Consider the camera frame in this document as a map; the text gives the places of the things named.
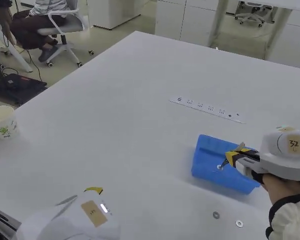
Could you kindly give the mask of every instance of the power strip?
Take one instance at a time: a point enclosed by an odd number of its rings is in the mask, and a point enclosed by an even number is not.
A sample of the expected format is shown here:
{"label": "power strip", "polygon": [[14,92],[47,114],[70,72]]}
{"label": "power strip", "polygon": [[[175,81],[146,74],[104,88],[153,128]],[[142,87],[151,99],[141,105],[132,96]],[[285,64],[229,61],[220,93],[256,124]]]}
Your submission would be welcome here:
{"label": "power strip", "polygon": [[202,103],[201,101],[192,100],[191,98],[178,96],[170,100],[172,103],[180,104],[195,110],[199,110],[220,118],[228,119],[240,124],[245,124],[243,117],[240,113],[228,111],[223,107],[218,107],[211,104]]}

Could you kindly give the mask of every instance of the paper cup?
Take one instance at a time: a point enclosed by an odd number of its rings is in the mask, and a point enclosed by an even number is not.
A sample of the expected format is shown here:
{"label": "paper cup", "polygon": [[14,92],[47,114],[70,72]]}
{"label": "paper cup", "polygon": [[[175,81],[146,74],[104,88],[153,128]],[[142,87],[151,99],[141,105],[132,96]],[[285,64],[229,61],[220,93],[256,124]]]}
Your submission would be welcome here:
{"label": "paper cup", "polygon": [[11,139],[19,133],[14,111],[11,106],[0,106],[0,139]]}

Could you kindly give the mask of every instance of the tiled floor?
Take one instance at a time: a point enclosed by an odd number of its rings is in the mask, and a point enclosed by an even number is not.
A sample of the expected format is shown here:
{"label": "tiled floor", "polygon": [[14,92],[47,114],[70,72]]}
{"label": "tiled floor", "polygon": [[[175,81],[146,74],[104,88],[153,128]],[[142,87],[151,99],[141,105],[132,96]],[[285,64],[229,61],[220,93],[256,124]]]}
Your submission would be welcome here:
{"label": "tiled floor", "polygon": [[[136,17],[113,30],[93,27],[82,33],[67,34],[67,39],[74,44],[85,45],[89,50],[95,51],[94,57],[98,56],[98,54],[107,50],[113,44],[134,31],[154,34],[156,7],[157,3],[155,0],[150,0],[144,6],[141,16]],[[79,8],[82,15],[88,15],[86,0],[79,0]],[[265,45],[272,26],[272,24],[266,23],[262,28],[258,28],[255,23],[248,22],[244,25],[239,25],[239,22],[235,20],[233,16],[226,16],[221,26],[220,34],[214,42],[214,46],[224,51],[262,59],[264,57]],[[48,68],[45,64],[38,61],[38,56],[40,54],[39,50],[31,50],[30,53],[35,64],[40,69],[43,81],[47,82],[49,86],[55,84],[78,68],[75,63],[67,58],[66,52],[59,55],[53,61],[54,67],[52,68]],[[85,50],[75,50],[75,53],[83,63],[86,63],[93,58],[93,56],[90,56],[88,51]],[[29,61],[29,56],[26,52],[22,53],[22,55]],[[38,71],[34,66],[32,66],[33,72],[26,73],[13,56],[5,56],[0,53],[0,63],[4,64],[6,67],[17,69],[21,75],[39,79]]]}

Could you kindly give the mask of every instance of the led light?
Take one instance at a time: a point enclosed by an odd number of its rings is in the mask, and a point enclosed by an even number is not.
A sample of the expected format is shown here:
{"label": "led light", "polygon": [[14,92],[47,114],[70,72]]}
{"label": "led light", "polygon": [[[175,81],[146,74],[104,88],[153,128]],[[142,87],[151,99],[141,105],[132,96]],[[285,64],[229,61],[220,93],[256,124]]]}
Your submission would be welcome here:
{"label": "led light", "polygon": [[108,212],[108,210],[107,210],[107,208],[105,207],[105,205],[103,205],[103,204],[101,203],[100,206],[101,206],[102,210],[103,210],[105,213]]}

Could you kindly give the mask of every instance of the blue box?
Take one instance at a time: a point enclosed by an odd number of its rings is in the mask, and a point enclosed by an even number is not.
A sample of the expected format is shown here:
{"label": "blue box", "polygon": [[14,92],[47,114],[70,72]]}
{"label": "blue box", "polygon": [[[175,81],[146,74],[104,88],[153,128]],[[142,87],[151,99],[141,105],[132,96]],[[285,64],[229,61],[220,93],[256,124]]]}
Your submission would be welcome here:
{"label": "blue box", "polygon": [[230,164],[223,170],[217,169],[217,165],[226,159],[225,153],[237,146],[238,144],[232,142],[200,135],[193,157],[192,175],[248,195],[254,188],[260,187],[258,182],[243,176]]}

